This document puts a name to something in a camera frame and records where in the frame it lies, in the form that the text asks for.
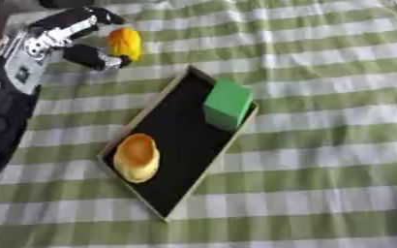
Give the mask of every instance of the yellow ball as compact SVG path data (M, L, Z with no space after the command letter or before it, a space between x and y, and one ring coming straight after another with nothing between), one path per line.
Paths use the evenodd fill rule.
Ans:
M108 37L108 45L111 55L128 55L132 61L137 61L141 56L141 37L131 28L112 31Z

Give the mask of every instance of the black tray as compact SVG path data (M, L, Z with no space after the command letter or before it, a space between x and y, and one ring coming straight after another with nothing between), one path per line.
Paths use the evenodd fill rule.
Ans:
M128 134L145 133L156 141L161 153L160 166L150 180L139 184L129 182L113 167L112 156L125 137L119 139L102 157L117 177L164 219L236 136L205 122L203 103L214 83L212 78L190 68L185 77ZM246 119L256 108L256 104L251 104Z

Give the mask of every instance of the green cube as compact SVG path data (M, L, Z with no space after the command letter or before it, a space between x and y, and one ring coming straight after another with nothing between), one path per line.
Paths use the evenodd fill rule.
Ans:
M206 122L219 129L235 131L253 101L252 92L242 85L218 80L204 102Z

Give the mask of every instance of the robot finger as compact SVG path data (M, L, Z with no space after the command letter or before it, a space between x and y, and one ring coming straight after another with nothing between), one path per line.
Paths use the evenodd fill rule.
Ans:
M125 19L117 15L105 8L100 8L100 7L86 7L86 9L89 10L89 12L94 13L95 16L98 19L99 24L105 24L105 25L121 25L124 24L126 21Z

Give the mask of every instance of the tablecloth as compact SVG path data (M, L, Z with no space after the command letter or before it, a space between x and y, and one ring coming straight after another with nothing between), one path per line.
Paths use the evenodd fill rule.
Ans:
M103 73L53 56L0 174L0 247L397 247L397 1L104 3L143 56ZM260 112L164 223L96 155L190 64Z

